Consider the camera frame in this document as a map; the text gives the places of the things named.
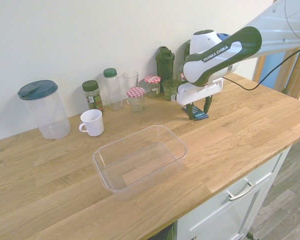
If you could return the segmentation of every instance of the white mug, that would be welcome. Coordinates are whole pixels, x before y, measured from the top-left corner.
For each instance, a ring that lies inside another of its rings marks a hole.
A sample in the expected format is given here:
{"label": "white mug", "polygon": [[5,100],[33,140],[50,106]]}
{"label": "white mug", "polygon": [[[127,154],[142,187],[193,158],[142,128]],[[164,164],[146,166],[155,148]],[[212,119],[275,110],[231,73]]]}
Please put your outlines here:
{"label": "white mug", "polygon": [[88,133],[92,137],[99,136],[105,130],[102,121],[102,112],[98,109],[90,109],[81,114],[80,119],[83,123],[80,124],[79,130]]}

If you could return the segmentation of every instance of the wooden countertop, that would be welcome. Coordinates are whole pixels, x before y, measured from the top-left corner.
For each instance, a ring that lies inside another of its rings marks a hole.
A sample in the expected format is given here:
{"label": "wooden countertop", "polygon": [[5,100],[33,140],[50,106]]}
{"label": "wooden countertop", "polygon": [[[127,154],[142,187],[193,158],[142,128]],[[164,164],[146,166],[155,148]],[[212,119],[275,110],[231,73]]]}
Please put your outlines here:
{"label": "wooden countertop", "polygon": [[[147,239],[300,140],[300,101],[264,86],[245,91],[225,80],[202,121],[163,97],[145,104],[142,113],[126,103],[116,112],[106,107],[98,137],[78,130],[77,115],[60,140],[38,129],[0,140],[0,240]],[[168,127],[188,146],[184,168],[118,201],[102,186],[93,153],[152,125]]]}

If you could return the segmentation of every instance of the white wall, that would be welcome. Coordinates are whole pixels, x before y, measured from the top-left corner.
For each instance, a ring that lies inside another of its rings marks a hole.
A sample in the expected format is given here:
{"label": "white wall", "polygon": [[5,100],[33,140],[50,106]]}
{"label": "white wall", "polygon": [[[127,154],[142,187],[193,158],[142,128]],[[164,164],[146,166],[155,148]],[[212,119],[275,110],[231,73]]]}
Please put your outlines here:
{"label": "white wall", "polygon": [[[102,71],[156,73],[155,53],[167,46],[182,64],[196,31],[233,34],[273,0],[0,0],[0,139],[36,128],[18,90],[49,79],[59,86],[68,117],[88,109],[81,84]],[[256,59],[237,74],[252,79]]]}

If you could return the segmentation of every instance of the wooden floor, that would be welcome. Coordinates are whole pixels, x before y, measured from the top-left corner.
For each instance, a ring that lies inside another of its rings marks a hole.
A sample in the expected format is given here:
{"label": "wooden floor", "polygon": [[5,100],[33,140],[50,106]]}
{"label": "wooden floor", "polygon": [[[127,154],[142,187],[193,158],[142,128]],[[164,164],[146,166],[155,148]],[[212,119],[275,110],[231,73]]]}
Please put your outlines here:
{"label": "wooden floor", "polygon": [[250,233],[260,240],[300,240],[300,142],[292,146]]}

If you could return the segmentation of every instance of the green shaker bottle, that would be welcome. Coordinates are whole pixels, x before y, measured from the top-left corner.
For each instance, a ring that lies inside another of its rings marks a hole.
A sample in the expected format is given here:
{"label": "green shaker bottle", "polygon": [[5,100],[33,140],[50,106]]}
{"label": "green shaker bottle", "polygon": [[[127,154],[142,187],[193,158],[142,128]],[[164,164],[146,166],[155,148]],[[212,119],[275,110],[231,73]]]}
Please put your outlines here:
{"label": "green shaker bottle", "polygon": [[160,92],[163,93],[163,83],[173,77],[175,55],[166,46],[161,46],[160,52],[155,55],[155,60],[157,74],[161,77]]}

